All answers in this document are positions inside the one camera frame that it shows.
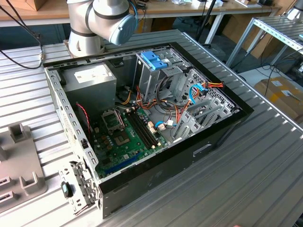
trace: metal shelf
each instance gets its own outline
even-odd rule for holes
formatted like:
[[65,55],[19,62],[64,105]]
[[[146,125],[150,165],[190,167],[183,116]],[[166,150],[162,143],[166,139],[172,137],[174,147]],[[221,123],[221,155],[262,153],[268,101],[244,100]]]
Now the metal shelf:
[[[226,63],[228,67],[230,67],[233,63],[236,55],[239,53],[240,48],[242,47],[243,43],[245,42],[254,26],[257,26],[262,30],[254,39],[248,51],[251,50],[251,48],[257,43],[260,36],[262,35],[262,31],[265,31],[266,33],[285,43],[287,46],[303,54],[303,41],[299,39],[299,35],[303,34],[303,21],[301,23],[295,23],[284,16],[257,17],[251,20],[238,44],[231,53]],[[285,49],[286,48],[282,49],[282,51],[277,55],[272,63],[275,63],[275,61],[277,61]]]
[[[43,69],[22,69],[0,55],[0,130],[14,122],[29,125],[48,185],[46,193],[0,214],[3,226],[292,226],[303,212],[302,129],[178,30],[137,34],[122,46],[106,42],[106,48],[167,42],[185,48],[254,113],[219,149],[105,220],[95,206],[73,216],[63,196],[58,169],[74,156]],[[70,58],[63,44],[45,51],[48,61]],[[7,52],[19,62],[37,64],[38,47]]]

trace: sticker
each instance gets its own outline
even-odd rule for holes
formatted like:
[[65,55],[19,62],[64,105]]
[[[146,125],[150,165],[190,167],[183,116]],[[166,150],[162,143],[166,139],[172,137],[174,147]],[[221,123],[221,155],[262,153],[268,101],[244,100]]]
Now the sticker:
[[278,87],[278,86],[282,86],[283,84],[281,84],[280,83],[280,81],[279,80],[273,80],[273,81],[271,81],[276,87]]
[[168,60],[168,59],[163,59],[162,62],[163,62],[163,63],[168,63],[169,60]]
[[111,77],[112,73],[108,72],[104,65],[98,65],[93,69],[75,72],[78,83],[85,83],[92,80],[102,81],[104,77]]
[[282,91],[282,93],[285,95],[285,96],[290,96],[290,94],[292,94],[289,90],[284,90]]

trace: red cable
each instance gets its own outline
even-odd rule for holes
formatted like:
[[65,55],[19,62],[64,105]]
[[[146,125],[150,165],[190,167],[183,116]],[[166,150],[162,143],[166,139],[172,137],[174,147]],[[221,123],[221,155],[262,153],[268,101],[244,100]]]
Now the red cable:
[[86,113],[85,109],[83,108],[83,106],[81,106],[81,105],[80,105],[80,104],[78,104],[78,103],[76,103],[76,105],[77,105],[78,107],[80,107],[80,108],[83,110],[84,114],[85,114],[85,117],[86,117],[86,120],[87,120],[88,129],[89,129],[89,134],[90,134],[90,123],[89,123],[89,117],[88,117],[88,115],[87,115],[87,113]]

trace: expansion slot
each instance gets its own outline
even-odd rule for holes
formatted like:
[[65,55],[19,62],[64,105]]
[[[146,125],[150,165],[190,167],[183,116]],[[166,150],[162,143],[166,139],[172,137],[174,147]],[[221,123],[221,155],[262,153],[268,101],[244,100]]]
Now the expansion slot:
[[128,160],[124,161],[124,162],[121,162],[120,164],[116,165],[116,166],[113,166],[109,169],[106,169],[104,172],[105,174],[110,174],[110,173],[114,173],[116,171],[118,171],[119,169],[122,169],[124,168],[125,166],[129,165],[129,164],[132,164],[133,162],[137,161],[137,158],[138,158],[138,155],[135,155],[131,158],[129,158]]
[[126,118],[131,123],[135,132],[138,134],[140,139],[143,141],[147,149],[151,149],[152,146],[157,145],[157,141],[152,136],[150,131],[145,127],[144,123],[136,113],[127,113]]

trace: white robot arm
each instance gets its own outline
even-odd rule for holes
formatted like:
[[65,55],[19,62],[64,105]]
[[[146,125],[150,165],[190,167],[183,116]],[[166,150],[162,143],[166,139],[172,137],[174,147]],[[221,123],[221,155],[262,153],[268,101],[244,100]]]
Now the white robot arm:
[[71,35],[70,52],[77,56],[102,53],[102,38],[124,44],[136,29],[127,0],[67,0]]
[[288,19],[300,23],[303,18],[303,0],[298,0],[287,12],[286,16]]

